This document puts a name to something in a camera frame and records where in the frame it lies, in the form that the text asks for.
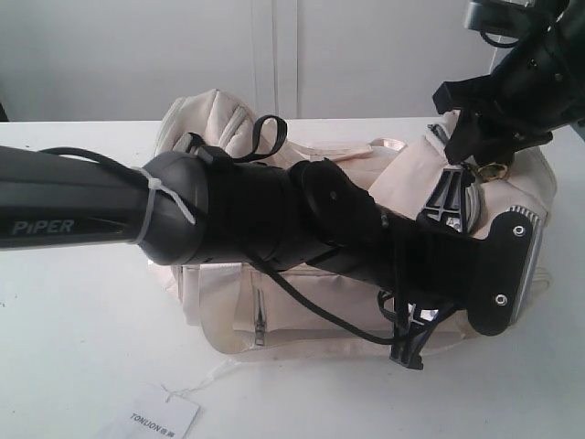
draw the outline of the table surface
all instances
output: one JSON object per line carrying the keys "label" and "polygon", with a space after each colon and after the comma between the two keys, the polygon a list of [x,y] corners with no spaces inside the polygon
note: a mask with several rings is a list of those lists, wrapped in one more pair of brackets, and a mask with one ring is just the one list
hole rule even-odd
{"label": "table surface", "polygon": [[[433,118],[291,121],[299,143],[417,138]],[[158,122],[0,123],[0,145],[78,146],[142,165]],[[570,129],[544,149],[558,195],[542,258],[551,290],[519,324],[427,357],[247,364],[191,395],[189,437],[581,436],[585,404],[585,145]],[[0,252],[3,438],[86,438],[145,383],[198,384],[225,357],[185,324],[136,247]]]}

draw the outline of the white wall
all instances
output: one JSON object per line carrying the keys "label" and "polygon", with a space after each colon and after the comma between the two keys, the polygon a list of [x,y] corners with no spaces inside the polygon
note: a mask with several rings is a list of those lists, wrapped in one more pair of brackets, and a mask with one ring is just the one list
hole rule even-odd
{"label": "white wall", "polygon": [[434,114],[489,70],[466,0],[18,0],[0,7],[11,120],[160,119],[220,88],[284,117]]}

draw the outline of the cream bag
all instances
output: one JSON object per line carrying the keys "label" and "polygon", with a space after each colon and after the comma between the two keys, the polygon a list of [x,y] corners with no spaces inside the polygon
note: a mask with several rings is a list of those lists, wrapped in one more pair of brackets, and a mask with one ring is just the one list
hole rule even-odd
{"label": "cream bag", "polygon": [[[243,156],[251,150],[255,120],[255,114],[244,103],[222,91],[179,98],[162,121],[154,153],[186,151],[191,138],[188,133],[196,133],[208,145],[220,146],[235,157]],[[457,114],[451,112],[437,125],[448,137],[456,121]],[[367,189],[378,204],[415,219],[442,170],[449,166],[436,131],[425,127],[421,130],[424,135],[405,147],[384,139],[314,146],[287,141],[278,154],[265,162],[287,168],[300,160],[327,157]],[[275,132],[270,122],[264,125],[259,153],[270,151]],[[507,179],[483,183],[478,189],[472,236],[484,238],[491,221],[514,205],[530,209],[545,221],[557,186],[544,156],[533,148],[516,154]],[[239,359],[388,355],[388,347],[354,337],[311,313],[267,275],[246,263],[172,267],[152,263],[151,268],[165,289],[181,302],[187,323],[200,326],[209,343],[225,354]],[[368,332],[391,335],[391,324],[378,311],[375,286],[307,265],[282,276],[327,311]],[[525,312],[548,285],[548,273],[537,268]],[[422,354],[445,350],[476,336],[465,312],[459,311],[437,327]]]}

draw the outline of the robotic arm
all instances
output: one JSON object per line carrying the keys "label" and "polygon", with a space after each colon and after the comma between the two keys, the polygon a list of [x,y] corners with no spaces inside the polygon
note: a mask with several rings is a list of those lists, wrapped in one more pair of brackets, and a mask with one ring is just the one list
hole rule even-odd
{"label": "robotic arm", "polygon": [[[473,155],[479,165],[510,164],[515,151],[585,117],[578,55],[585,47],[584,3],[570,2],[561,20],[547,21],[550,29],[531,27],[492,75],[439,88],[433,97],[439,112],[462,110],[446,149],[452,163]],[[514,320],[539,238],[522,208],[498,216],[482,241],[422,215],[404,218],[378,206],[333,162],[287,170],[257,162],[269,156],[256,152],[268,118],[278,125],[274,154],[286,124],[265,116],[244,157],[193,136],[194,154],[164,153],[142,169],[75,148],[0,147],[0,249],[116,241],[136,243],[160,264],[249,262],[319,316],[391,345],[390,357],[412,369],[422,369],[420,349],[455,310],[466,309],[472,326],[488,336]],[[465,166],[450,172],[458,184],[449,197],[464,218],[473,173]],[[394,337],[368,334],[308,301],[279,275],[300,263],[377,285]],[[393,311],[383,309],[389,298]],[[420,318],[425,309],[438,310],[434,320]]]}

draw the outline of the screw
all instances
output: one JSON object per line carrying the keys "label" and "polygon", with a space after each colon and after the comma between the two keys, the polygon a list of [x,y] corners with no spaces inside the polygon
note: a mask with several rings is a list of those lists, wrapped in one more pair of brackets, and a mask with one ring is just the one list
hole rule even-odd
{"label": "screw", "polygon": [[508,303],[508,298],[503,294],[498,294],[495,298],[495,304],[498,306],[506,306]]}
{"label": "screw", "polygon": [[527,233],[527,230],[524,228],[524,226],[515,226],[514,229],[512,230],[512,232],[518,237],[522,237]]}

